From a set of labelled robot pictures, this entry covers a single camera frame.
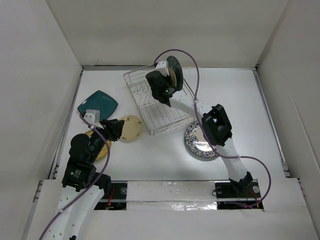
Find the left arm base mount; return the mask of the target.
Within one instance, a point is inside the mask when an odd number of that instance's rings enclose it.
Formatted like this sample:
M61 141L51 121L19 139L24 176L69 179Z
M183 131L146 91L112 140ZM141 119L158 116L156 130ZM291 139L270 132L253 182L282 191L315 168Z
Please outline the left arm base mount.
M95 210L122 211L127 209L127 181L112 181L111 189L107 195L95 206Z

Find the plain cream plate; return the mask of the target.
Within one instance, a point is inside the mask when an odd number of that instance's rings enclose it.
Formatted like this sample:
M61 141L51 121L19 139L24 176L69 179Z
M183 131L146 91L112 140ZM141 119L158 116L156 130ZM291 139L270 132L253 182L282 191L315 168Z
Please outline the plain cream plate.
M176 78L175 72L171 68L168 69L168 72L169 72L169 78L170 78L172 85L174 87L176 87L177 86L177 78Z

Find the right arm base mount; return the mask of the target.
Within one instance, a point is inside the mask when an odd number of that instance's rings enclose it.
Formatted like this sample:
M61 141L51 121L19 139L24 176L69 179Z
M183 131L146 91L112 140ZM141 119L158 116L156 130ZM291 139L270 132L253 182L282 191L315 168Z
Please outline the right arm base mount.
M216 198L218 210L264 209L257 179L244 191L236 191L230 180L216 181L211 195Z

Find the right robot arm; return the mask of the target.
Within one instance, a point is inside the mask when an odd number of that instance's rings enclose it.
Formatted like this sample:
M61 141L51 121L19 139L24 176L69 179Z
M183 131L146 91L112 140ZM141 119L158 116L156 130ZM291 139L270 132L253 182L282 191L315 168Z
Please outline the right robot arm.
M197 119L205 140L215 147L226 166L232 193L237 197L246 194L253 178L234 146L232 125L224 107L196 101L174 86L169 75L163 76L160 71L151 71L145 77L155 100Z

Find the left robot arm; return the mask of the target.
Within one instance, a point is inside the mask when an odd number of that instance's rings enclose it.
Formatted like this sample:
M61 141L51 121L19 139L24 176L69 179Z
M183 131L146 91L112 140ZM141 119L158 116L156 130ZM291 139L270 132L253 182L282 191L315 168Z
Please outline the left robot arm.
M70 142L69 160L55 216L42 232L42 240L79 240L98 202L112 194L109 175L98 173L94 162L109 141L118 141L124 120L88 124L90 136L80 133Z

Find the yellow plate under left arm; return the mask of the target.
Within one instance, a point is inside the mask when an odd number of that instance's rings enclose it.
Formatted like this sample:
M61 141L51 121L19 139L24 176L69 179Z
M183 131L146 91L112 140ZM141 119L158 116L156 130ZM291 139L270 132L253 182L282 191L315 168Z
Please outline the yellow plate under left arm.
M92 130L86 131L84 134L87 135L89 138L92 136L94 132ZM98 154L98 156L96 157L94 163L98 163L100 162L103 158L105 158L108 154L108 148L106 145L103 146L103 148L101 149L100 153Z

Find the cream plate with characters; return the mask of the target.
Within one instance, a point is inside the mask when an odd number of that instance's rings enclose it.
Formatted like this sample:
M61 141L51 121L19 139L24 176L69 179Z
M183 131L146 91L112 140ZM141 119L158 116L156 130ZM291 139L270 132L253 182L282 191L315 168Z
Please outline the cream plate with characters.
M134 115L121 118L124 121L120 139L125 142L136 141L143 132L143 121Z

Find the round teal plate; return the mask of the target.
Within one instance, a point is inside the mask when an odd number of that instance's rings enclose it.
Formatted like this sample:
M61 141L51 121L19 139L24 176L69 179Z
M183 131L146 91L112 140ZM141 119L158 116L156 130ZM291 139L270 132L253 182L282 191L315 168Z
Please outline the round teal plate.
M176 75L177 86L175 87L175 90L181 91L183 88L184 76L180 62L175 56L172 55L168 56L166 60L168 62L168 68L172 69Z

